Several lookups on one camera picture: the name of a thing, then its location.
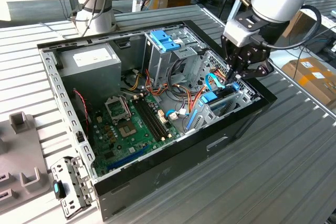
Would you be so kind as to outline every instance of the blue clip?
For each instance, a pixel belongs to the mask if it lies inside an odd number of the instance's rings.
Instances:
[[[233,87],[236,91],[238,91],[238,90],[240,89],[240,86],[239,86],[239,84],[238,84],[237,82],[232,83],[232,87]]]
[[[162,50],[165,52],[179,49],[181,45],[176,44],[168,34],[164,31],[151,31],[151,36],[153,40],[161,46]]]
[[[215,95],[214,92],[207,92],[202,96],[202,101],[204,101],[204,103],[208,103],[211,102],[212,100],[215,100],[216,98],[217,96]]]

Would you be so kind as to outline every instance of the blue latch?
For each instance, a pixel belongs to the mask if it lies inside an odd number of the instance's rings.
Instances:
[[[172,51],[179,49],[181,45],[176,44],[168,34],[166,34],[164,31],[159,30],[159,31],[152,31],[151,36],[153,40],[161,46],[162,50],[167,52],[167,51]]]
[[[240,89],[240,86],[239,86],[239,84],[238,84],[237,82],[232,83],[232,87],[233,87],[236,91],[238,91],[238,90]]]

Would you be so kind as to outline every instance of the orange wire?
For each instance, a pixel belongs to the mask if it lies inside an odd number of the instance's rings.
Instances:
[[[188,110],[189,110],[189,113],[190,113],[191,112],[191,94],[190,94],[189,90],[187,88],[185,88],[184,86],[181,86],[179,84],[173,84],[173,86],[181,87],[186,91],[186,93],[188,95]]]
[[[197,95],[195,96],[195,99],[194,99],[194,101],[193,101],[193,103],[192,103],[191,110],[195,107],[196,101],[200,98],[200,96],[201,96],[201,94],[202,94],[202,92],[203,92],[204,89],[205,89],[205,86],[203,86],[203,87],[199,90],[199,92],[197,93]]]

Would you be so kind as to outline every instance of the workbench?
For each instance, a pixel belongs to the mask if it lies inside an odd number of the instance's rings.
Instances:
[[[198,6],[116,15],[122,30],[191,19],[217,43],[223,23]],[[68,22],[48,24],[66,38]],[[50,166],[75,151],[36,44],[59,40],[43,25],[0,29],[0,120],[32,114]],[[336,208],[335,115],[279,69],[260,81],[278,100],[237,141],[108,223],[323,223]],[[0,217],[1,223],[66,222],[50,191]],[[93,204],[69,223],[101,223]]]

